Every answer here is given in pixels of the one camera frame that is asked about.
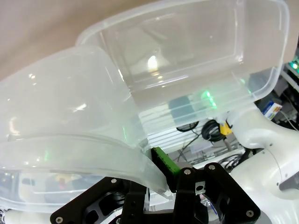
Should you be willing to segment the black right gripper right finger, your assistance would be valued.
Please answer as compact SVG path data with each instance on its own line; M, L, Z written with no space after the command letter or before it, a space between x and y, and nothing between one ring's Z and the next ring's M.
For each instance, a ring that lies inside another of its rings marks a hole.
M261 211L232 176L218 163L202 169L180 168L159 147L151 149L154 164L176 194L173 211L151 213L153 224L204 224L208 213L200 210L203 195L215 208L221 224L254 224Z

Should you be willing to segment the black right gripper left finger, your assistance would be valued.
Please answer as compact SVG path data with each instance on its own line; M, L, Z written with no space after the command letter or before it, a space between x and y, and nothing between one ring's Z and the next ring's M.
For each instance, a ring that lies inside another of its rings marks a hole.
M105 177L53 212L52 224L100 224L119 209L110 224L140 224L148 200L147 187L136 182Z

